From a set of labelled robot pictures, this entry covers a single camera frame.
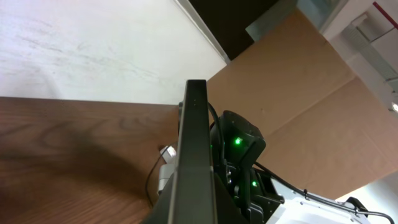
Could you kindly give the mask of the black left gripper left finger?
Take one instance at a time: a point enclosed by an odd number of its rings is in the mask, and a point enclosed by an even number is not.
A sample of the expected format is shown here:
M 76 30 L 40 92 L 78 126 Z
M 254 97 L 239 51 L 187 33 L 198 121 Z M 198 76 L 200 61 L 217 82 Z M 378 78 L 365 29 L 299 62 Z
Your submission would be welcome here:
M 159 195 L 158 201 L 154 205 L 150 214 L 141 222 L 142 224 L 167 224 L 169 219 L 170 200 L 173 189 L 174 175 L 170 176 L 161 194 Z

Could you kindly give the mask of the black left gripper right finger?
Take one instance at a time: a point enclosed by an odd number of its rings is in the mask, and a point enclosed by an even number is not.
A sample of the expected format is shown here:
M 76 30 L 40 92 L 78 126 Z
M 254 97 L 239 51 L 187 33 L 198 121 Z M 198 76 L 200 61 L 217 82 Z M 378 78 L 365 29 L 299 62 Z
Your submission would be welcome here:
M 214 183 L 218 224 L 247 224 L 217 174 L 214 175 Z

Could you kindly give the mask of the Galaxy S25 Ultra smartphone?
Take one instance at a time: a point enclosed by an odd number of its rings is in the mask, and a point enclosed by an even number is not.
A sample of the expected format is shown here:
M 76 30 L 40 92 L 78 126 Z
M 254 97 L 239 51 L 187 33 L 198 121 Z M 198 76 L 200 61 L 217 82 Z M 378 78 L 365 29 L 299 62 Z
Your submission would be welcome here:
M 217 222 L 205 80 L 186 82 L 168 222 Z

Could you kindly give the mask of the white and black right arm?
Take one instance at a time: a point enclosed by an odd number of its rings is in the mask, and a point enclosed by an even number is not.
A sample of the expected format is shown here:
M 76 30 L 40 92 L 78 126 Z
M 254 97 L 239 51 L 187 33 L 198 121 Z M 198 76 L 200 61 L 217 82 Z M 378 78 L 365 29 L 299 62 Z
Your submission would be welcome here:
M 210 113 L 214 172 L 244 223 L 369 223 L 370 216 L 393 222 L 354 197 L 338 202 L 288 183 L 257 162 L 266 148 L 257 127 L 232 111 Z

